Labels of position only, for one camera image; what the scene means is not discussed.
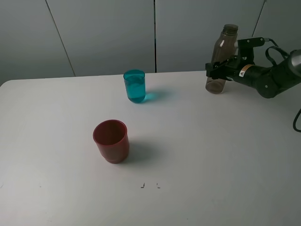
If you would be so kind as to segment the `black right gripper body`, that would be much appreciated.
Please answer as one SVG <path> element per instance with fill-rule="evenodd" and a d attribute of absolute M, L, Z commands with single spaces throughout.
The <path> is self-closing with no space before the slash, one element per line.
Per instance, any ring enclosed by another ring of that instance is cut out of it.
<path fill-rule="evenodd" d="M 247 70 L 254 65 L 254 56 L 232 56 L 224 62 L 226 67 L 225 80 L 255 82 L 253 75 L 247 73 Z"/>

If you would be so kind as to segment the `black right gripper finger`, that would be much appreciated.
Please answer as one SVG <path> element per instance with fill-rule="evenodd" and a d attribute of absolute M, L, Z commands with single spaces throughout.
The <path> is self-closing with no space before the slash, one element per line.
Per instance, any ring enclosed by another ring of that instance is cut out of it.
<path fill-rule="evenodd" d="M 221 79 L 225 81 L 232 81 L 230 77 L 233 75 L 233 69 L 231 68 L 215 68 L 210 71 L 210 78 L 213 80 Z"/>
<path fill-rule="evenodd" d="M 214 63 L 206 63 L 205 70 L 206 76 L 210 77 L 210 71 L 215 68 L 226 68 L 226 64 L 228 63 L 229 59 L 224 60 L 222 62 L 214 62 Z"/>

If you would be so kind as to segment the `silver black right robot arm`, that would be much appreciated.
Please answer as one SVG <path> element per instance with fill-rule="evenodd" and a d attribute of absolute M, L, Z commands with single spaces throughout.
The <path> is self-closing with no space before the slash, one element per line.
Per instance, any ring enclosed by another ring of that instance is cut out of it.
<path fill-rule="evenodd" d="M 284 56 L 281 63 L 269 55 L 269 50 L 274 49 Z M 264 98 L 274 98 L 280 93 L 300 84 L 301 82 L 301 51 L 285 52 L 279 47 L 271 46 L 265 51 L 266 58 L 272 67 L 261 67 L 250 62 L 243 63 L 234 56 L 221 63 L 206 64 L 206 76 L 249 86 L 257 90 Z"/>

